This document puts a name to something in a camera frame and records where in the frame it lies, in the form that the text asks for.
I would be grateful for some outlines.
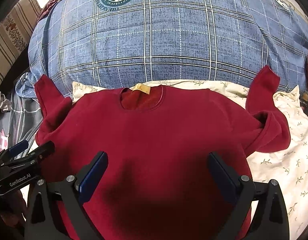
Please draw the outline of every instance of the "blue plaid fabric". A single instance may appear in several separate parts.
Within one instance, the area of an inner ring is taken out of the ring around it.
[[[249,86],[264,66],[279,90],[305,89],[308,24],[275,0],[131,0],[104,11],[97,0],[61,0],[36,26],[30,73],[16,92],[35,98],[48,75],[65,96],[72,81],[105,88],[167,79]]]

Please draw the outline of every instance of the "red sweater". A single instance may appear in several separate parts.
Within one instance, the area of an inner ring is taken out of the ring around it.
[[[105,151],[108,168],[84,208],[106,240],[210,239],[232,207],[209,174],[207,155],[216,151],[239,175],[251,176],[247,156],[286,149],[289,127],[273,103],[278,84],[279,77],[263,68],[246,110],[208,89],[169,86],[152,88],[147,100],[141,92],[103,90],[72,106],[42,76],[35,84],[44,117],[36,141],[51,140],[56,149],[42,162],[42,175],[61,181]],[[250,214],[240,236],[249,223]]]

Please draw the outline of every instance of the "yellow clothing tag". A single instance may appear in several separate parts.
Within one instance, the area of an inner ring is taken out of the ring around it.
[[[139,91],[142,91],[143,93],[145,94],[150,94],[150,91],[151,91],[151,88],[149,86],[146,86],[146,85],[143,85],[141,83],[138,83],[135,85],[135,87],[132,89],[132,92],[134,90],[139,90]]]

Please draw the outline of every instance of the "pink star print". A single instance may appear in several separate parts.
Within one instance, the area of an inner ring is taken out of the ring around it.
[[[4,133],[4,130],[2,128],[1,132],[0,132],[0,152],[2,150],[5,150],[8,148],[8,138],[9,138],[10,134],[8,134],[7,136]]]

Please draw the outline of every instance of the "crew neckline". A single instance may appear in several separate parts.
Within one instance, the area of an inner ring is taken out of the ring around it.
[[[121,110],[123,111],[126,111],[126,112],[149,112],[149,111],[153,111],[155,110],[156,108],[158,108],[164,101],[165,99],[165,96],[166,96],[166,86],[164,85],[159,85],[158,87],[161,87],[162,89],[162,92],[161,92],[161,97],[159,99],[159,101],[152,107],[149,107],[147,109],[125,109],[122,105],[122,100],[121,100],[121,97],[122,97],[122,93],[126,90],[126,89],[129,89],[129,88],[123,88],[121,89],[121,91],[119,92],[118,94],[118,106]]]

